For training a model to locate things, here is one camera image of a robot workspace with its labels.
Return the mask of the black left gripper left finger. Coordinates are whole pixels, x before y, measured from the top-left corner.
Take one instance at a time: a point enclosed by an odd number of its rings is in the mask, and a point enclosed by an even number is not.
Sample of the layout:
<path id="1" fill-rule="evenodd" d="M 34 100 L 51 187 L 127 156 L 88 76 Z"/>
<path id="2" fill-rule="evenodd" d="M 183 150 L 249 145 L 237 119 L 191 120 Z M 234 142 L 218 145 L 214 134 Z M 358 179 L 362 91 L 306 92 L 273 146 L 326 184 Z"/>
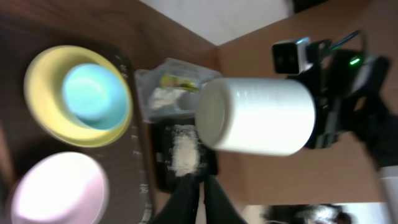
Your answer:
<path id="1" fill-rule="evenodd" d="M 179 185 L 151 224 L 194 224 L 197 217 L 200 185 L 193 174 L 180 179 Z"/>

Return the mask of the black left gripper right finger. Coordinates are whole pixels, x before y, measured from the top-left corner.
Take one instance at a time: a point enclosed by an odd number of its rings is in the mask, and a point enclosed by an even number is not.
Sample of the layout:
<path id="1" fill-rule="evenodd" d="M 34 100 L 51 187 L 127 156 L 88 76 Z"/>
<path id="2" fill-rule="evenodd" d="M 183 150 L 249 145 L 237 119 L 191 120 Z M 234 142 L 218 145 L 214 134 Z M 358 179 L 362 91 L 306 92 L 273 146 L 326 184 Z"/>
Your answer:
<path id="1" fill-rule="evenodd" d="M 204 193 L 207 224 L 246 224 L 215 176 L 206 178 Z"/>

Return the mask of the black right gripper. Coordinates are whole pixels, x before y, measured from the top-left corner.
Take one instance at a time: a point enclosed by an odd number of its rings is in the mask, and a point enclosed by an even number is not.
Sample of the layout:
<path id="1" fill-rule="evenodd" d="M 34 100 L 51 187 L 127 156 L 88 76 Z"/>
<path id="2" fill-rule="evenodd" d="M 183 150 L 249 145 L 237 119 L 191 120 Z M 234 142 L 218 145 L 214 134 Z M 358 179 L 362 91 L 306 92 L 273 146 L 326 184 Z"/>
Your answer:
<path id="1" fill-rule="evenodd" d="M 304 84 L 315 102 L 315 125 L 306 147 L 321 149 L 337 141 L 342 131 L 363 134 L 387 119 L 389 110 L 379 92 L 390 60 L 371 55 L 361 39 L 359 50 L 344 49 L 345 40 L 311 42 L 307 47 L 312 67 L 290 79 Z"/>

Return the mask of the rice food scraps pile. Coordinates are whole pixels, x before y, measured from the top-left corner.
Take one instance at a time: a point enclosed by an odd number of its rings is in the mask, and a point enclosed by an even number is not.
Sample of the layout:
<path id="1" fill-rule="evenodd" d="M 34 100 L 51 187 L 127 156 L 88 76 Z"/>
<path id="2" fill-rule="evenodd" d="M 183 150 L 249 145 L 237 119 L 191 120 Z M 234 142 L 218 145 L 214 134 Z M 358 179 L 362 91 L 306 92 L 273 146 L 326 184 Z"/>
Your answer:
<path id="1" fill-rule="evenodd" d="M 194 125 L 176 124 L 172 127 L 171 170 L 176 177 L 195 174 L 201 167 L 200 147 Z"/>

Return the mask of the white cup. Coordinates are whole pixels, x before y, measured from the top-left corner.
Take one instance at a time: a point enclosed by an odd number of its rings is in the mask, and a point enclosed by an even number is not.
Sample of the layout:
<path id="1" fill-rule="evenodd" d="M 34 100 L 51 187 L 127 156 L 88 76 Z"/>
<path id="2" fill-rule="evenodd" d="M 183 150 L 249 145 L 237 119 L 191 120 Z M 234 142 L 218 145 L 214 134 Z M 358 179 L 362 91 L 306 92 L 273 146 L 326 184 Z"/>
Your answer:
<path id="1" fill-rule="evenodd" d="M 202 89 L 195 126 L 204 145 L 217 151 L 289 156 L 313 132 L 312 94 L 295 80 L 218 78 Z"/>

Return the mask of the white napkin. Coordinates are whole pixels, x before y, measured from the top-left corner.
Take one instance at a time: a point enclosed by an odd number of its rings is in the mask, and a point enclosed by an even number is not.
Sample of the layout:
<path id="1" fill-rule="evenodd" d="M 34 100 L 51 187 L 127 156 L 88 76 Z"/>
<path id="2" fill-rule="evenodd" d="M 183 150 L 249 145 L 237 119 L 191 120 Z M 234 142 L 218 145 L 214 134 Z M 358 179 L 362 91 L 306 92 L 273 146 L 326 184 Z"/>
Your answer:
<path id="1" fill-rule="evenodd" d="M 168 105 L 174 105 L 185 93 L 188 91 L 176 88 L 156 88 L 149 98 L 149 108 L 158 110 Z"/>

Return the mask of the green orange snack wrapper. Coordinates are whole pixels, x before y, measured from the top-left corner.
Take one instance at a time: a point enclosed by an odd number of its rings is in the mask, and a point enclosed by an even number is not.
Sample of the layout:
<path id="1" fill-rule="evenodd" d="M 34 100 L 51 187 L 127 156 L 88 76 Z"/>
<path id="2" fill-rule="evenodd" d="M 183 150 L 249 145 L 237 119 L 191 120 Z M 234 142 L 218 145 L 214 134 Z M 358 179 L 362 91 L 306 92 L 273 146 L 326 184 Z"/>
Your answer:
<path id="1" fill-rule="evenodd" d="M 162 88 L 176 88 L 186 91 L 197 91 L 199 89 L 195 81 L 171 74 L 165 74 L 160 79 L 160 86 Z"/>

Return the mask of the light blue bowl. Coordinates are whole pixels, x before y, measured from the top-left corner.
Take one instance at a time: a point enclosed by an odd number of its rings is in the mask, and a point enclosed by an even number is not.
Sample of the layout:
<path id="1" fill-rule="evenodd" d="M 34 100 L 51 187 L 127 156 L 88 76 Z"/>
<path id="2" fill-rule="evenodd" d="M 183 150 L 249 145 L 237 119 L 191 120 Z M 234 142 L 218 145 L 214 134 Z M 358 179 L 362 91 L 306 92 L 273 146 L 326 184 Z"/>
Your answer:
<path id="1" fill-rule="evenodd" d="M 118 128 L 129 113 L 125 83 L 114 72 L 93 63 L 68 71 L 62 82 L 62 99 L 68 111 L 92 129 Z"/>

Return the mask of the black waste tray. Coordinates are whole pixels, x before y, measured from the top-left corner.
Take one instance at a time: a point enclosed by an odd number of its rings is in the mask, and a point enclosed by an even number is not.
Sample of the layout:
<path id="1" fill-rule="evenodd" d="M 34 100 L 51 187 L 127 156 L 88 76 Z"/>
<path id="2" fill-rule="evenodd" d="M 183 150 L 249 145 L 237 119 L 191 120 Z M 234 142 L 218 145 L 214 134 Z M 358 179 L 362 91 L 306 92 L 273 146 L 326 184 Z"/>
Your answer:
<path id="1" fill-rule="evenodd" d="M 164 119 L 152 124 L 151 139 L 154 152 L 156 180 L 158 188 L 167 193 L 172 193 L 177 188 L 181 177 L 172 168 L 172 153 L 174 150 L 174 137 L 183 128 L 195 129 L 193 118 Z M 206 147 L 200 140 L 197 141 L 198 166 L 193 174 L 197 181 L 202 182 L 206 175 L 218 174 L 218 161 L 216 152 Z"/>

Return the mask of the clear plastic waste bin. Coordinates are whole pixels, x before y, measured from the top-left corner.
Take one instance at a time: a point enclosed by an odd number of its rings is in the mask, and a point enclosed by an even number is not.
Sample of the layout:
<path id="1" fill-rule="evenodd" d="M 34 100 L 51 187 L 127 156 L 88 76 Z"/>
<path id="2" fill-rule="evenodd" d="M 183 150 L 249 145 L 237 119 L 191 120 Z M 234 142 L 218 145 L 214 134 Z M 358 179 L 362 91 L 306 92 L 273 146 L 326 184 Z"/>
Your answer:
<path id="1" fill-rule="evenodd" d="M 176 116 L 193 116 L 205 85 L 222 74 L 174 58 L 152 70 L 136 70 L 134 81 L 142 119 L 146 123 Z"/>

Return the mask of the dark brown serving tray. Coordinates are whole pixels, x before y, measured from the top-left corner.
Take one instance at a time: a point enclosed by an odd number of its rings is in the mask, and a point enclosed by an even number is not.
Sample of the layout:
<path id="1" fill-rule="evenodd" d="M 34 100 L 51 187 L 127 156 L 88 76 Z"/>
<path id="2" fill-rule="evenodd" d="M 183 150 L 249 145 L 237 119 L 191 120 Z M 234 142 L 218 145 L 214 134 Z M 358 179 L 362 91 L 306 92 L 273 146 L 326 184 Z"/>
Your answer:
<path id="1" fill-rule="evenodd" d="M 63 143 L 34 121 L 23 94 L 25 71 L 36 55 L 56 45 L 77 45 L 108 59 L 127 75 L 132 84 L 132 65 L 115 46 L 86 39 L 41 24 L 1 19 L 1 127 L 17 176 L 34 163 L 55 152 L 83 152 L 96 159 L 106 171 L 110 184 L 109 202 L 102 223 L 145 223 L 152 215 L 152 201 L 139 129 L 131 121 L 115 142 L 97 148 Z"/>

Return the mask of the pink bowl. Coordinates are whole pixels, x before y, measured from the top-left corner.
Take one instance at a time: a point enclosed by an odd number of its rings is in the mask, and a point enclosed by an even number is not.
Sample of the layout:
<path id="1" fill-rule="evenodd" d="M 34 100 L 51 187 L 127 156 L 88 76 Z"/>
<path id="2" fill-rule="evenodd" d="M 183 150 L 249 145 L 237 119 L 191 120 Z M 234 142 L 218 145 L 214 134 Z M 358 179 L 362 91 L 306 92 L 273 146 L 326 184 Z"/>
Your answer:
<path id="1" fill-rule="evenodd" d="M 100 164 L 79 152 L 61 152 L 42 159 L 19 181 L 11 222 L 99 223 L 108 200 L 109 181 Z"/>

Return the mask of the yellow plate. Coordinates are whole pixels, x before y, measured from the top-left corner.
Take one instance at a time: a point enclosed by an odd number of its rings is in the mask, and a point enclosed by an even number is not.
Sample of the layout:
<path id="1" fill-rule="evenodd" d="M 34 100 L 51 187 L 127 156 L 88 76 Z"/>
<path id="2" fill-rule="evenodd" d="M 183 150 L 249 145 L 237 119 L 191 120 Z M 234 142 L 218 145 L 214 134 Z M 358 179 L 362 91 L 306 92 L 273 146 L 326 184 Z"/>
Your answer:
<path id="1" fill-rule="evenodd" d="M 127 117 L 114 129 L 85 126 L 63 102 L 63 79 L 69 70 L 83 63 L 101 65 L 113 72 L 127 93 Z M 31 115 L 46 132 L 80 147 L 102 147 L 117 141 L 130 126 L 134 114 L 129 86 L 119 70 L 102 55 L 75 45 L 58 45 L 35 56 L 25 73 L 24 97 Z"/>

